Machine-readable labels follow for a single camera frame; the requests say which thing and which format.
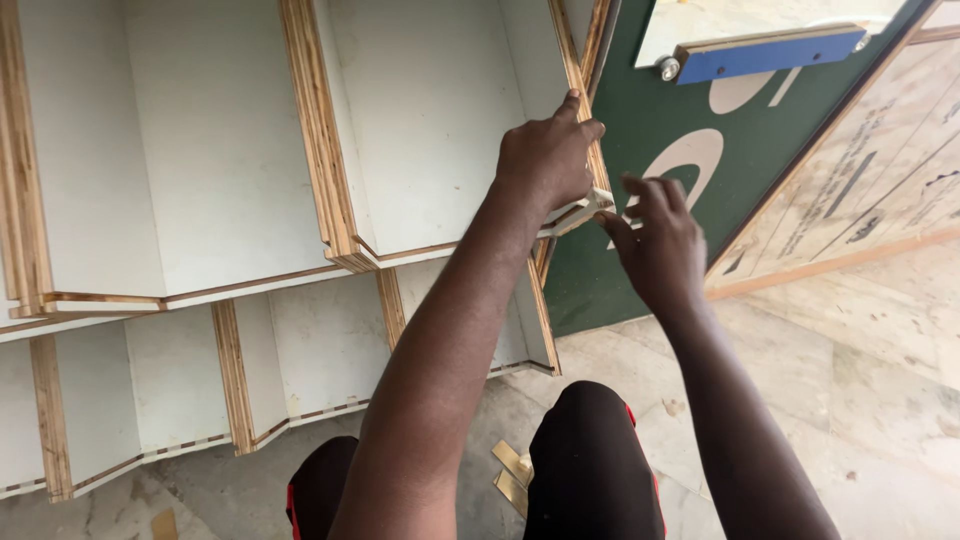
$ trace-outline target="concrete floor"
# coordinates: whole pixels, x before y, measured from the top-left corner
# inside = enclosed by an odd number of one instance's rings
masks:
[[[960,242],[714,306],[845,538],[960,538]],[[460,467],[460,537],[522,536],[492,485],[501,466],[490,450],[501,438],[524,449],[560,390],[589,379],[636,415],[668,538],[723,538],[656,320],[557,345],[564,377],[488,381]],[[0,540],[149,540],[151,519],[170,507],[184,540],[290,538],[287,479],[326,439],[356,434],[362,417],[296,428],[243,457],[223,446],[159,461],[68,503],[50,505],[44,491],[0,501]]]

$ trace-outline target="green board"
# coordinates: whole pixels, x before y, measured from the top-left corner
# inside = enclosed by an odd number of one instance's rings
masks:
[[[619,183],[622,173],[643,174],[682,136],[717,130],[723,137],[723,151],[692,210],[704,228],[709,256],[715,257],[844,94],[913,13],[927,3],[908,0],[882,34],[844,61],[802,68],[776,106],[770,106],[771,100],[790,70],[773,75],[744,105],[718,114],[708,102],[711,82],[676,86],[662,81],[655,69],[634,69],[654,2],[624,1],[593,103],[593,115],[607,126],[601,147],[617,210],[623,211],[629,198]],[[689,191],[698,172],[697,165],[688,164],[664,176],[679,178]],[[556,336],[649,313],[608,244],[604,232],[594,224],[557,242],[543,289]]]

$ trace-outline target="leg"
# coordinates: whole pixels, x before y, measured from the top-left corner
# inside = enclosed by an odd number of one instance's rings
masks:
[[[623,400],[570,384],[547,411],[530,455],[524,538],[663,538],[657,484]]]
[[[290,479],[287,517],[294,526],[296,540],[326,538],[340,506],[356,448],[356,437],[334,437],[307,457]]]

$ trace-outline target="metal bolt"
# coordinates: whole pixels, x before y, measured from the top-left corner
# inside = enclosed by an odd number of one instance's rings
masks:
[[[680,63],[673,57],[659,59],[657,68],[660,70],[660,78],[665,81],[673,81],[673,78],[680,73]]]
[[[856,45],[854,45],[853,47],[854,53],[859,53],[860,51],[865,49],[869,44],[870,44],[870,35],[864,34],[863,37],[861,37],[860,40],[856,43]]]

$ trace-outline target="hand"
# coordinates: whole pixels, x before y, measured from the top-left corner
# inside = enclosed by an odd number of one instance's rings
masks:
[[[544,217],[582,199],[593,184],[587,148],[606,128],[594,118],[578,122],[579,109],[580,92],[573,89],[550,118],[507,132],[500,142],[494,186],[531,201]]]
[[[643,226],[631,229],[608,211],[594,219],[613,240],[636,293],[658,317],[698,306],[704,301],[707,243],[686,210],[684,187],[677,180],[634,177],[624,177],[623,185],[640,197],[625,213],[641,218]]]

